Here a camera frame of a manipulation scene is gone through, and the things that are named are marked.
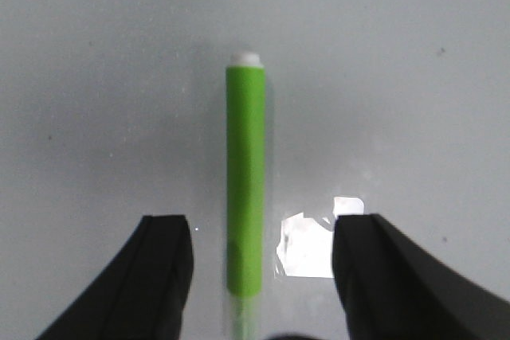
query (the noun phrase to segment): white table surface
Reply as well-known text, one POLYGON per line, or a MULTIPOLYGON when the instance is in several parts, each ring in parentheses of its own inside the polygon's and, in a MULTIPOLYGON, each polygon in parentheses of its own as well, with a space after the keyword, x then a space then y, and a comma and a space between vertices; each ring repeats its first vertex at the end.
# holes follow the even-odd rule
POLYGON ((182 339, 221 339, 224 67, 268 82, 262 334, 347 338, 280 222, 354 195, 510 299, 510 0, 0 0, 0 338, 34 338, 144 214, 186 214, 182 339))

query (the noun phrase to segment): green cylinder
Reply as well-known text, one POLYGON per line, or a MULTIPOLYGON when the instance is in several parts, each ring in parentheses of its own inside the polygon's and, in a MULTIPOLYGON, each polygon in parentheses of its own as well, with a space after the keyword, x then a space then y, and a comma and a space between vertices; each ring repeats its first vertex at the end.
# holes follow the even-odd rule
POLYGON ((238 297, 261 291, 265 183, 265 74, 255 53, 226 69, 227 287, 238 297))

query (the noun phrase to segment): green marker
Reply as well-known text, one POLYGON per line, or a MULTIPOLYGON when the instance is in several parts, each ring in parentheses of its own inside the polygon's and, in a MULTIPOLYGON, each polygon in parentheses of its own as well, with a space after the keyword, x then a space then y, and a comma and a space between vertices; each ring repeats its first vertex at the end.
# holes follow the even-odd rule
POLYGON ((265 179, 265 74, 256 53, 232 56, 226 104, 227 288, 237 298, 234 337, 250 338, 245 319, 253 305, 247 302, 262 286, 265 179))

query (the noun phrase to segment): gray table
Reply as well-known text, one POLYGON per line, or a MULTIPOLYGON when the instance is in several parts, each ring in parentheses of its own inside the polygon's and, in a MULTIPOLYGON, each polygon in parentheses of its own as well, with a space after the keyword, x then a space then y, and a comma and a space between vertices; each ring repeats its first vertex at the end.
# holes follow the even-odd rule
POLYGON ((263 335, 346 338, 280 223, 354 195, 510 299, 508 0, 0 0, 0 338, 33 338, 143 214, 186 214, 183 339, 222 334, 224 67, 268 83, 263 335))

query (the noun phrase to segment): white surface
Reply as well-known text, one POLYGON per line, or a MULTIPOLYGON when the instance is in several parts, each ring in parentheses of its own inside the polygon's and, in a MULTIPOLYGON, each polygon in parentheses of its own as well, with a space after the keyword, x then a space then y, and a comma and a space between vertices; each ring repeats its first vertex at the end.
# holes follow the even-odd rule
POLYGON ((276 276, 333 278, 332 246, 335 219, 340 215, 363 214, 363 201, 357 197, 335 197, 333 211, 318 218, 304 213, 281 222, 280 242, 275 250, 276 276))
POLYGON ((346 338, 280 223, 357 195, 510 299, 508 0, 0 0, 0 338, 34 338, 146 214, 184 213, 183 339, 222 338, 224 68, 269 78, 264 334, 346 338))

